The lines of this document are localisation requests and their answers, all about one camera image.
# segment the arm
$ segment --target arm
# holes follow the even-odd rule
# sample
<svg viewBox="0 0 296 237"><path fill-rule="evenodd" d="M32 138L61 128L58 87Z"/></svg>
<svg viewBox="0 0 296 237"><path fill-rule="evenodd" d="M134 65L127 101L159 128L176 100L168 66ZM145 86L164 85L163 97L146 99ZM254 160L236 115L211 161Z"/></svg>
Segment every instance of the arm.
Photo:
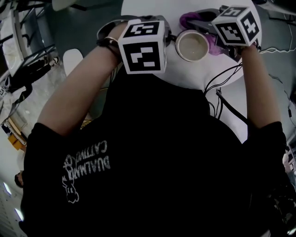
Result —
<svg viewBox="0 0 296 237"><path fill-rule="evenodd" d="M242 51L242 65L247 91L248 118L258 128L280 121L280 112L269 75L255 46Z"/></svg>
<svg viewBox="0 0 296 237"><path fill-rule="evenodd" d="M118 39L125 27L126 24L120 24L109 35ZM112 52L96 47L51 96L38 122L62 136L71 133L85 117L100 88L117 65L117 58Z"/></svg>

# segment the bracelet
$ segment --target bracelet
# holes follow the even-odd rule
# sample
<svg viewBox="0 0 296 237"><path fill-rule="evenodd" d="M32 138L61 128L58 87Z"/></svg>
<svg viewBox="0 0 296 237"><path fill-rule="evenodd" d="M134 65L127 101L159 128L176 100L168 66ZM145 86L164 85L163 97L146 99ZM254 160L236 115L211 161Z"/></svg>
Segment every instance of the bracelet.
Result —
<svg viewBox="0 0 296 237"><path fill-rule="evenodd" d="M119 48L118 47L118 41L110 36L105 37L104 39L101 40L97 40L97 45L100 47L105 47L107 49L109 49L112 54L121 62L122 61L122 57L120 54L116 53L110 46L113 46L115 48Z"/></svg>

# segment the round white table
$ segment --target round white table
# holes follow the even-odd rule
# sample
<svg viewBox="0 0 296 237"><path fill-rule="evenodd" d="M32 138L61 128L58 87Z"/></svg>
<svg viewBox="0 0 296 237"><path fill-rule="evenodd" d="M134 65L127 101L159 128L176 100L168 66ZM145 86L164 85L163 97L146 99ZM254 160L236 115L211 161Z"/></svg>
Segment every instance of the round white table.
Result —
<svg viewBox="0 0 296 237"><path fill-rule="evenodd" d="M261 23L257 10L251 0L124 0L121 9L122 15L162 15L166 18L172 29L173 35L178 35L184 30L179 24L181 15L207 8L219 9L221 5L249 6L254 12L260 33L258 41L261 44ZM179 57L174 42L166 48L167 66L164 74L155 74L157 77L173 85L192 89L204 90L208 82L222 71L238 65L233 59L222 54L207 56L199 62L187 62ZM211 85L225 81L235 69L224 73L215 79ZM234 74L225 84L228 85L243 76L242 69Z"/></svg>

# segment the printed graphic on shirt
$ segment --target printed graphic on shirt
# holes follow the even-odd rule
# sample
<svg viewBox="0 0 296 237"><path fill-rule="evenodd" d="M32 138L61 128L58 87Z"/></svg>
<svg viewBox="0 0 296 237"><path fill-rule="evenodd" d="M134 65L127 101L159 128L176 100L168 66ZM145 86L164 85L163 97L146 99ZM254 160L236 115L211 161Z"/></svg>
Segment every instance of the printed graphic on shirt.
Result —
<svg viewBox="0 0 296 237"><path fill-rule="evenodd" d="M62 185L69 203L79 201L79 194L74 186L77 179L111 169L109 157L105 156L106 151L107 141L104 140L78 151L76 157L67 155L63 165L66 173L62 176Z"/></svg>

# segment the hand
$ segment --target hand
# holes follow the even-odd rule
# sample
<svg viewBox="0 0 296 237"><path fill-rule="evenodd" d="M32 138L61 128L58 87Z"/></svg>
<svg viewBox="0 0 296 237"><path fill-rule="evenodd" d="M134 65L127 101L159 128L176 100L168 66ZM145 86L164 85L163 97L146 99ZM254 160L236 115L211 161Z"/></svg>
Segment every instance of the hand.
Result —
<svg viewBox="0 0 296 237"><path fill-rule="evenodd" d="M108 36L118 40L127 25L127 22L120 23L112 29Z"/></svg>

